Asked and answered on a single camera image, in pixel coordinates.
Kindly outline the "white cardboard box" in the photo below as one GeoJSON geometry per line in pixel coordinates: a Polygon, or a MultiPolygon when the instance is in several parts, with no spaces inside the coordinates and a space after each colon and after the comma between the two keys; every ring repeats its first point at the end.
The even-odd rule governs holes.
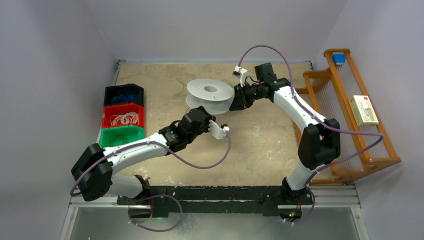
{"type": "Polygon", "coordinates": [[[377,114],[368,95],[353,95],[349,104],[358,127],[379,124],[377,114]]]}

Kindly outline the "red bin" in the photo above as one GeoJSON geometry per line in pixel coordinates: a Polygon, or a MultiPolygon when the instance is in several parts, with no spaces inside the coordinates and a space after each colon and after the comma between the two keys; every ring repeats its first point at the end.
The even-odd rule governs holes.
{"type": "Polygon", "coordinates": [[[145,127],[145,109],[136,103],[105,106],[102,112],[101,128],[124,126],[145,127]]]}

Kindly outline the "white perforated spool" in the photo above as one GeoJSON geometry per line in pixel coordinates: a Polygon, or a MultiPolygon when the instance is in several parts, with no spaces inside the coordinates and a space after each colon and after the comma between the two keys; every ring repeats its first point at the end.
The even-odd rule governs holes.
{"type": "Polygon", "coordinates": [[[220,115],[229,111],[235,91],[229,84],[211,78],[191,80],[186,89],[187,106],[191,109],[204,107],[211,115],[220,115]]]}

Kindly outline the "green bin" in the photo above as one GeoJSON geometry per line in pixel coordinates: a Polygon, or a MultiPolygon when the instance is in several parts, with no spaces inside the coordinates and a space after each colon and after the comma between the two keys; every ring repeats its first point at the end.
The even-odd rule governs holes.
{"type": "Polygon", "coordinates": [[[101,148],[116,147],[145,138],[145,130],[135,125],[103,128],[100,132],[101,148]]]}

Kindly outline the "blue block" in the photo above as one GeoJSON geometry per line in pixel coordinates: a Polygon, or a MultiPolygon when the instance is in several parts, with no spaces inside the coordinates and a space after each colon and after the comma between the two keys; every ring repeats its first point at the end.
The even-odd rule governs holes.
{"type": "Polygon", "coordinates": [[[335,65],[343,65],[346,62],[346,56],[342,52],[334,52],[331,59],[335,65]]]}

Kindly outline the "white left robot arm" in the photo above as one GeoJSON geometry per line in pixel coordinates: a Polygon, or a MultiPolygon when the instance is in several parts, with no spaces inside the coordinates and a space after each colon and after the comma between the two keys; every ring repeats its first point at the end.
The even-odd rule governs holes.
{"type": "Polygon", "coordinates": [[[200,106],[141,140],[104,148],[98,143],[90,144],[71,168],[75,180],[71,196],[81,195],[86,202],[103,197],[115,183],[113,176],[118,172],[185,149],[196,137],[209,133],[215,120],[214,115],[200,106]]]}

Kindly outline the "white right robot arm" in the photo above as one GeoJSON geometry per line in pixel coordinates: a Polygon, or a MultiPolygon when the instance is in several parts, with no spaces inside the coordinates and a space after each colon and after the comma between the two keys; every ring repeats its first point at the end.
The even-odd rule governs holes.
{"type": "Polygon", "coordinates": [[[234,68],[232,74],[239,78],[239,84],[234,86],[234,99],[229,110],[245,110],[256,100],[269,99],[282,108],[301,131],[297,150],[300,162],[282,180],[280,189],[282,200],[292,204],[306,191],[313,174],[340,156],[340,124],[308,105],[292,88],[288,79],[277,77],[271,63],[257,65],[254,70],[256,80],[248,84],[248,71],[240,66],[234,68]]]}

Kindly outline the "wooden rack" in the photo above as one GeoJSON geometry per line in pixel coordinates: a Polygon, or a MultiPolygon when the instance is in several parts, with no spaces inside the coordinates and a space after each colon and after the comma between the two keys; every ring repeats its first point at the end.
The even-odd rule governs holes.
{"type": "Polygon", "coordinates": [[[401,162],[380,119],[373,126],[357,126],[351,106],[353,95],[369,95],[348,48],[330,48],[323,53],[328,68],[303,73],[304,87],[296,91],[320,114],[340,123],[342,129],[383,134],[375,147],[343,163],[324,169],[311,180],[312,185],[348,184],[401,162]],[[346,62],[335,65],[332,54],[344,53],[346,62]]]}

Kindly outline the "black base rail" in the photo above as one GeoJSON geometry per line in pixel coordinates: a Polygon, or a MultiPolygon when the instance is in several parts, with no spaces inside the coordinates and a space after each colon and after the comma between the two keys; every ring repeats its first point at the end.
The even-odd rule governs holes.
{"type": "Polygon", "coordinates": [[[261,214],[265,217],[300,216],[302,206],[311,205],[312,194],[300,190],[293,195],[279,185],[260,186],[151,186],[136,199],[119,196],[118,205],[151,207],[152,217],[170,213],[261,214]]]}

